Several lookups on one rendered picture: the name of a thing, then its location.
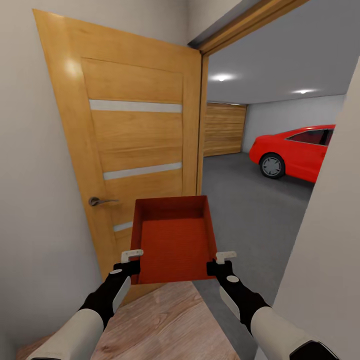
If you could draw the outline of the storage box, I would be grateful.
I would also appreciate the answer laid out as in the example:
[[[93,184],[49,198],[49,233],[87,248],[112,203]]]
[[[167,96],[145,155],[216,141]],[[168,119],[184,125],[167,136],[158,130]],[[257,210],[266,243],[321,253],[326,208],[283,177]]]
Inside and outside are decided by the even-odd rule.
[[[143,250],[131,285],[216,279],[217,246],[207,195],[135,200],[130,250]]]

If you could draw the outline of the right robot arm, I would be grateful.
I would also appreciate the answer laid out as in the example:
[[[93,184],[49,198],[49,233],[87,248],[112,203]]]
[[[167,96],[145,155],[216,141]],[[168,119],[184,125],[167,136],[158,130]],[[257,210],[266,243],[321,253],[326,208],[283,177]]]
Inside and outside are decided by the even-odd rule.
[[[315,335],[301,329],[272,307],[258,293],[241,285],[233,273],[235,251],[216,253],[216,261],[206,263],[208,276],[216,276],[222,300],[246,325],[267,360],[342,360]]]

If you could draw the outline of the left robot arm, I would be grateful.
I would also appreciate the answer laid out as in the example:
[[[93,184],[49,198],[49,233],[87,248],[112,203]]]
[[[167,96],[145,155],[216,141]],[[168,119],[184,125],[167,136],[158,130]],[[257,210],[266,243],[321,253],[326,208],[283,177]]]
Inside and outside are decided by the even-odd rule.
[[[110,318],[131,287],[131,276],[140,274],[142,249],[123,251],[105,282],[92,292],[69,321],[25,360],[90,360]]]

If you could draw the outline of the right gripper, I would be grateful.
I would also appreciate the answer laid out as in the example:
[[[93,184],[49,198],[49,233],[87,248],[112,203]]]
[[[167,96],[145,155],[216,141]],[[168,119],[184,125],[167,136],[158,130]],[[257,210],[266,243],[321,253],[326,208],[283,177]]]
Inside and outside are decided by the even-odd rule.
[[[222,270],[229,270],[233,272],[232,262],[230,260],[224,261],[224,264],[218,264],[216,261],[206,263],[206,271],[208,276],[216,276]]]

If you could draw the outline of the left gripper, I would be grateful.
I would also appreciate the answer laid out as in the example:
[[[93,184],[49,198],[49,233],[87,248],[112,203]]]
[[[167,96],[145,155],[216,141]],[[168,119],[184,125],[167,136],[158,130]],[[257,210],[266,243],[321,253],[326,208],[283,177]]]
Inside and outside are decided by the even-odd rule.
[[[141,272],[140,260],[125,262],[125,263],[116,263],[113,266],[113,269],[127,267],[130,270],[130,275],[137,275]]]

